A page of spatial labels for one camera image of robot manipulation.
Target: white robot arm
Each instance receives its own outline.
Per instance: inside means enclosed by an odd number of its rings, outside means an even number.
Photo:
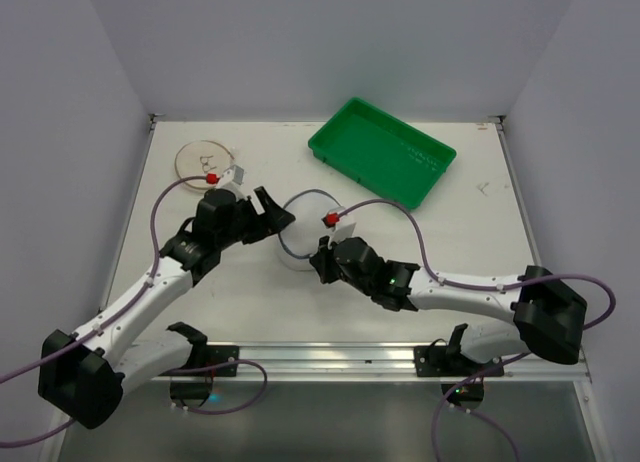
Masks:
[[[44,399],[91,429],[109,418],[123,395],[151,378],[178,367],[207,365],[206,336],[180,322],[157,340],[132,344],[169,304],[220,263],[224,249],[279,234],[295,220],[262,187],[255,190],[264,209],[258,214],[239,190],[241,178],[238,167],[225,172],[217,188],[199,202],[195,217],[162,248],[157,265],[105,311],[72,334],[55,331],[45,340],[43,357],[87,339],[42,365],[38,392]],[[385,261],[362,239],[352,237],[351,217],[334,215],[325,217],[328,235],[309,259],[322,283],[343,280],[393,311],[447,309],[494,319],[473,328],[456,327],[446,347],[427,354],[431,366],[468,375],[495,357],[527,350],[554,362],[577,362],[586,302],[562,282],[477,292],[447,286],[440,279],[506,287],[548,274],[544,269],[529,267],[521,275],[488,279],[438,273],[434,279],[418,265]],[[105,323],[121,311],[115,322]]]

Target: red cap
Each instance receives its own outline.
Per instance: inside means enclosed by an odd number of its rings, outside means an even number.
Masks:
[[[333,227],[340,221],[340,216],[336,212],[332,212],[330,214],[327,214],[325,220],[327,221],[327,225],[329,227]]]
[[[207,184],[215,185],[218,183],[219,180],[220,180],[220,177],[218,177],[213,172],[207,174]]]

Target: green plastic tray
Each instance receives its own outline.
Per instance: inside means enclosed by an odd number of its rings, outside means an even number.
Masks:
[[[353,98],[309,139],[313,155],[380,197],[417,208],[456,156],[442,142]]]

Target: table surface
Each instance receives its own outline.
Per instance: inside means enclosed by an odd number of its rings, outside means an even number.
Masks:
[[[525,224],[493,124],[416,123],[417,129],[453,147],[458,156],[415,215],[434,268],[455,273],[522,273],[533,262]],[[322,123],[159,122],[118,261],[109,301],[140,277],[152,258],[149,214],[158,194],[176,180],[178,150],[196,140],[228,147],[246,171],[243,190],[265,186],[284,203],[308,188],[333,194],[342,205],[373,193],[315,159],[307,146]],[[162,204],[160,244],[194,215],[201,193],[177,188]],[[355,212],[356,235],[379,255],[419,262],[415,233],[392,207]],[[322,285],[315,272],[294,272],[280,263],[275,238],[236,245],[193,290],[165,310],[141,338],[176,321],[219,342],[425,342],[445,337],[460,323],[483,320],[453,311],[394,313],[346,284]]]

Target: black mounting bracket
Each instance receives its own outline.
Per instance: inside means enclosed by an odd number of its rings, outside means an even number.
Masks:
[[[479,364],[467,359],[460,353],[460,341],[468,324],[458,325],[453,329],[447,345],[418,345],[413,348],[413,363],[416,375],[422,377],[468,377],[474,373],[495,367],[486,377],[502,377],[504,369],[490,361]]]
[[[47,357],[75,342],[75,334],[54,331],[42,344]],[[104,351],[80,345],[40,368],[38,394],[80,422],[95,429],[116,410],[122,399],[123,375],[102,358]]]
[[[530,265],[519,280],[545,275],[551,272]],[[556,364],[578,363],[587,301],[571,287],[560,280],[528,285],[512,309],[513,323],[531,352]]]
[[[240,347],[237,345],[207,345],[206,354],[206,365],[232,362],[240,358]],[[238,366],[232,365],[216,370],[214,377],[235,377],[237,373]]]

